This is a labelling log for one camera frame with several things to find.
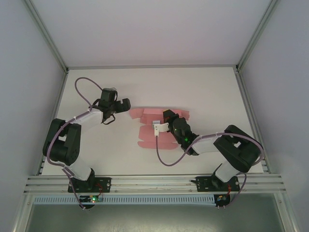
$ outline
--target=white wall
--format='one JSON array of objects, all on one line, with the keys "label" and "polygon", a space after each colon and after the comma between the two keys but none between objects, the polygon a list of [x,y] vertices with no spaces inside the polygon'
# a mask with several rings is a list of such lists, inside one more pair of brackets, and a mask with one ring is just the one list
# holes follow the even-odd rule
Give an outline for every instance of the white wall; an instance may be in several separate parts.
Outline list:
[{"label": "white wall", "polygon": [[63,72],[21,0],[0,1],[0,231],[35,174]]},{"label": "white wall", "polygon": [[[81,76],[91,78],[101,87],[115,87],[118,99],[129,98],[132,109],[159,107],[188,110],[188,123],[196,134],[223,131],[230,124],[251,134],[232,67],[70,70],[58,118],[70,118],[88,108],[74,87],[75,80]],[[81,80],[78,89],[91,102],[100,97],[99,88],[89,81]],[[138,141],[141,141],[139,130],[143,126],[140,120],[132,120],[128,112],[116,114],[115,117],[115,123],[91,128],[82,136],[79,157],[98,175],[212,173],[225,161],[219,152],[208,152],[201,156],[185,156],[179,164],[165,167],[158,162],[154,149],[138,146]],[[166,163],[175,162],[182,153],[180,147],[160,150],[160,156]],[[259,164],[250,171],[260,173],[263,168]],[[62,175],[63,172],[45,163],[42,174]]]},{"label": "white wall", "polygon": [[309,1],[282,0],[243,70],[271,166],[309,231]]},{"label": "white wall", "polygon": [[238,62],[270,0],[33,0],[69,67]]}]

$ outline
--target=white table surface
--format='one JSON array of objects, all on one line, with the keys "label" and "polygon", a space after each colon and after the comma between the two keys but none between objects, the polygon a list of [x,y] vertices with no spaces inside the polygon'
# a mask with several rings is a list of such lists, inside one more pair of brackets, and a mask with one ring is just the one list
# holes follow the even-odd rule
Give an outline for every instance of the white table surface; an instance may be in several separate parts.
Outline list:
[{"label": "white table surface", "polygon": [[[252,135],[233,68],[153,68],[70,70],[57,117],[68,119],[87,110],[87,103],[74,89],[81,76],[96,81],[102,88],[115,87],[118,99],[129,98],[132,108],[160,107],[190,111],[191,130],[200,135],[223,131],[234,124]],[[100,90],[81,80],[79,90],[93,102]],[[134,174],[211,174],[225,160],[219,152],[185,156],[173,167],[163,166],[155,149],[137,145],[139,119],[128,112],[116,114],[110,125],[99,125],[82,134],[80,157],[98,175]],[[160,150],[166,163],[176,161],[183,151]],[[262,165],[250,173],[262,173]],[[42,175],[63,175],[60,168],[45,163]]]}]

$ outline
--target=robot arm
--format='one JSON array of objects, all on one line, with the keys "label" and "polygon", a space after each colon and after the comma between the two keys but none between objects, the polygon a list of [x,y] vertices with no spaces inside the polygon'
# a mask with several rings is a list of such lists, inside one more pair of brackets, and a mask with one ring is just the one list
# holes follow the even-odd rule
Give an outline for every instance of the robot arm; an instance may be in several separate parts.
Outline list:
[{"label": "robot arm", "polygon": [[[79,182],[79,185],[91,189],[94,185],[94,171],[88,167],[79,157],[81,134],[101,123],[107,125],[115,121],[113,114],[128,111],[131,108],[129,99],[117,101],[118,93],[116,89],[104,88],[101,98],[97,99],[88,114],[75,118],[59,134],[54,142],[50,152],[50,159],[61,164],[65,173]],[[107,119],[113,117],[113,120],[106,123]],[[54,119],[50,125],[44,146],[43,154],[47,156],[48,147],[54,139],[57,131],[67,121]]]},{"label": "robot arm", "polygon": [[238,173],[247,173],[261,154],[260,149],[254,143],[244,139],[253,140],[253,138],[234,125],[228,126],[224,134],[240,135],[243,138],[222,135],[214,137],[215,141],[206,139],[194,143],[199,135],[191,131],[185,118],[179,118],[178,114],[166,110],[163,112],[163,119],[165,124],[161,126],[159,131],[171,132],[184,151],[193,143],[188,150],[188,155],[197,156],[201,153],[214,151],[213,149],[216,148],[225,157],[226,161],[211,176],[211,182],[217,189]]}]

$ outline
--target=purple cable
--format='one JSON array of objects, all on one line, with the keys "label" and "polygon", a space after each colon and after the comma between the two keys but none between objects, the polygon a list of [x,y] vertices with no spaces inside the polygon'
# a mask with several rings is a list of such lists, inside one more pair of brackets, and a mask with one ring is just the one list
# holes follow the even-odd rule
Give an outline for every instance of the purple cable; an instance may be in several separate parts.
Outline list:
[{"label": "purple cable", "polygon": [[213,137],[216,137],[216,136],[221,136],[221,135],[228,135],[228,136],[234,136],[234,137],[238,137],[238,138],[242,138],[242,139],[245,139],[245,140],[248,140],[252,143],[254,143],[261,151],[261,155],[260,155],[260,158],[253,164],[254,165],[257,165],[263,158],[264,158],[264,151],[263,151],[263,148],[262,146],[254,139],[252,138],[249,138],[247,136],[244,136],[244,135],[240,135],[240,134],[234,134],[234,133],[216,133],[216,134],[209,134],[209,135],[203,135],[197,139],[195,139],[189,146],[188,148],[185,150],[185,152],[183,153],[183,155],[174,163],[172,164],[167,164],[167,163],[164,163],[160,157],[160,154],[159,154],[159,149],[158,149],[158,136],[155,137],[155,147],[156,147],[156,154],[159,158],[159,161],[164,165],[164,166],[167,166],[167,167],[171,167],[171,166],[174,166],[176,165],[177,163],[179,163],[183,158],[184,156],[187,154],[187,152],[189,151],[189,149],[195,144],[197,143],[198,141],[202,140],[202,139],[210,139],[210,138],[213,138]]},{"label": "purple cable", "polygon": [[246,184],[246,181],[247,181],[247,174],[245,174],[245,173],[241,173],[241,174],[244,174],[244,175],[245,175],[245,179],[243,180],[243,183],[242,183],[242,185],[241,185],[241,187],[240,187],[238,193],[236,194],[236,196],[230,201],[230,203],[229,203],[228,205],[226,205],[226,207],[231,206],[231,204],[232,204],[233,202],[235,202],[236,198],[239,197],[239,195],[240,195],[240,193],[241,193],[243,187],[244,187],[245,184]]},{"label": "purple cable", "polygon": [[[78,88],[77,88],[77,82],[78,82],[79,80],[81,80],[81,79],[85,79],[85,80],[91,81],[91,82],[94,83],[97,87],[99,87],[100,90],[102,90],[102,88],[101,88],[96,82],[94,82],[93,80],[91,80],[91,79],[89,79],[89,78],[87,78],[87,77],[79,77],[79,78],[76,79],[75,84],[74,84],[74,85],[75,85],[75,90],[76,90],[77,93],[82,97],[82,99],[84,99],[84,100],[88,103],[88,105],[89,105],[89,110],[86,111],[86,112],[84,112],[84,113],[82,113],[82,114],[80,114],[80,115],[78,115],[77,117],[74,117],[74,118],[70,119],[70,120],[67,121],[65,124],[63,124],[63,125],[60,127],[60,129],[57,131],[57,133],[55,134],[55,136],[53,137],[53,139],[51,140],[50,145],[48,146],[48,149],[47,149],[46,159],[47,159],[47,162],[48,162],[48,163],[50,163],[51,165],[54,165],[54,166],[60,166],[60,167],[63,167],[63,168],[65,167],[64,164],[55,163],[55,162],[52,162],[52,161],[50,160],[50,152],[51,152],[51,150],[52,150],[52,147],[53,147],[53,145],[54,145],[56,139],[57,139],[58,136],[60,135],[60,133],[64,130],[64,128],[65,128],[67,125],[69,125],[69,124],[72,123],[73,121],[75,121],[75,120],[77,120],[77,119],[79,119],[79,118],[81,118],[81,117],[83,117],[83,116],[89,114],[89,113],[92,111],[92,104],[80,93],[80,91],[79,91]],[[74,189],[74,187],[73,187],[73,184],[72,184],[72,181],[71,181],[71,177],[70,177],[68,171],[63,170],[63,172],[64,172],[64,173],[67,175],[67,177],[69,178],[69,181],[70,181],[70,184],[71,184],[71,187],[72,187],[72,190],[73,190],[73,193],[74,193],[74,195],[75,195],[75,198],[76,198],[77,202],[78,202],[79,205],[82,207],[82,209],[84,209],[85,207],[83,206],[83,204],[81,203],[81,201],[79,200],[79,198],[78,198],[78,196],[77,196],[77,194],[76,194],[76,192],[75,192],[75,189]]]},{"label": "purple cable", "polygon": [[75,81],[75,83],[74,83],[75,90],[76,90],[76,92],[79,94],[79,96],[81,96],[82,99],[84,99],[84,100],[88,103],[89,109],[90,109],[90,111],[91,111],[91,110],[92,110],[92,104],[90,103],[90,101],[88,101],[88,100],[80,93],[80,91],[79,91],[78,88],[77,88],[77,82],[78,82],[79,80],[82,80],[82,79],[91,81],[91,82],[92,82],[93,84],[95,84],[101,91],[102,91],[103,89],[102,89],[96,82],[94,82],[93,80],[91,80],[91,79],[88,78],[88,77],[79,77],[79,78],[76,79],[76,81]]}]

